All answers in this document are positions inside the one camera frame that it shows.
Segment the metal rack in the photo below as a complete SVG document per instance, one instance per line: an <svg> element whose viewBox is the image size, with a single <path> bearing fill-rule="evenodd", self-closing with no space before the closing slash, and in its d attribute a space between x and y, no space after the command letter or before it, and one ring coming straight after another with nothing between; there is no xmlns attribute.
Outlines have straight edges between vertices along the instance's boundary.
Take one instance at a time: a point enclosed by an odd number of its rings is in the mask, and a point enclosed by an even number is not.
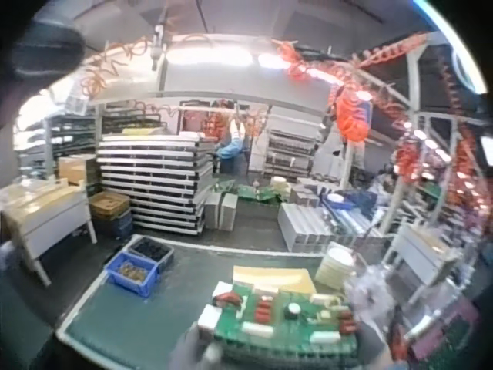
<svg viewBox="0 0 493 370"><path fill-rule="evenodd" d="M263 173L271 176L307 177L314 160L316 140L276 129L270 129L268 137Z"/></svg>
<svg viewBox="0 0 493 370"><path fill-rule="evenodd" d="M214 142L199 136L104 136L101 184L130 196L134 224L181 234L203 230Z"/></svg>

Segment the tray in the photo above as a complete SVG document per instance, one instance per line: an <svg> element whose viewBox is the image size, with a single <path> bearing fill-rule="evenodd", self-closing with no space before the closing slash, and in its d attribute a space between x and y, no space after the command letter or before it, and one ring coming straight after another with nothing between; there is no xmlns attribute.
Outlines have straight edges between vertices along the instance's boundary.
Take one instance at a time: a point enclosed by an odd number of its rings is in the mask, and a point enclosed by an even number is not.
<svg viewBox="0 0 493 370"><path fill-rule="evenodd" d="M149 258L158 264L158 272L162 274L174 258L175 250L167 244L160 243L150 237L143 237L129 247L129 253Z"/></svg>
<svg viewBox="0 0 493 370"><path fill-rule="evenodd" d="M114 220L130 208L130 198L126 195L103 191L89 198L93 216L103 220Z"/></svg>
<svg viewBox="0 0 493 370"><path fill-rule="evenodd" d="M145 268L149 273L146 279L139 283L132 279L129 279L118 272L119 267L125 262L131 262L132 264ZM151 295L151 290L157 282L157 263L151 261L148 258L142 258L135 254L126 252L119 252L105 267L108 271L108 280L113 284L119 285L129 291L133 291L141 297L148 298Z"/></svg>

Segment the worker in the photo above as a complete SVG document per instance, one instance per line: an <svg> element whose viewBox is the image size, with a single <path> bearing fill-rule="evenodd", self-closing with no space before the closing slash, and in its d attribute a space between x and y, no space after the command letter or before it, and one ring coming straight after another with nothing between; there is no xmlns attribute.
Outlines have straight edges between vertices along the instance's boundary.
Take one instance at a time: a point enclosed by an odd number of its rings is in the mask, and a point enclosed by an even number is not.
<svg viewBox="0 0 493 370"><path fill-rule="evenodd" d="M234 103L214 102L213 106L234 109ZM219 142L216 145L216 156L220 160L220 173L239 176L247 172L247 161L243 154L245 141L245 126L239 117L233 114L220 113L222 119L217 119L216 134Z"/></svg>
<svg viewBox="0 0 493 370"><path fill-rule="evenodd" d="M401 370L406 369L407 362L396 356L385 343L382 335L375 330L374 323L360 322L356 333L358 342L358 359L367 369ZM171 353L169 370L220 370L222 349L215 342L205 341L200 337L197 323L183 334Z"/></svg>

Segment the cardboard box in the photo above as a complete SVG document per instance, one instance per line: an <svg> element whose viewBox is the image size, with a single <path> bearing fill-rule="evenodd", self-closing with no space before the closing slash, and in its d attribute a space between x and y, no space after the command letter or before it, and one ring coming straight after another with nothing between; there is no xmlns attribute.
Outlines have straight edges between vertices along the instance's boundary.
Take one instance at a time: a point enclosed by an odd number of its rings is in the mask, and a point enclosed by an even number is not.
<svg viewBox="0 0 493 370"><path fill-rule="evenodd" d="M96 155L79 154L59 158L59 178L74 184L79 184L80 180L84 180L86 185L98 183Z"/></svg>

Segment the blue plastic bin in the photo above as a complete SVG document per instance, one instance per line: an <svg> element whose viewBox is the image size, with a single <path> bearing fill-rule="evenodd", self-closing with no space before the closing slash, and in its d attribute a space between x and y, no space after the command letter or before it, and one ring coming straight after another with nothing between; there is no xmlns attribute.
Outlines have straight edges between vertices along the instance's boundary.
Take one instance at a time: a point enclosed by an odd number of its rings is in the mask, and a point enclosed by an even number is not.
<svg viewBox="0 0 493 370"><path fill-rule="evenodd" d="M149 272L143 283L138 283L134 280L128 279L118 272L119 267L127 261L138 267L145 268ZM124 287L129 291L133 291L144 298L148 298L151 295L151 290L157 282L157 268L158 264L156 262L126 252L119 252L106 265L106 271L108 271L110 282Z"/></svg>

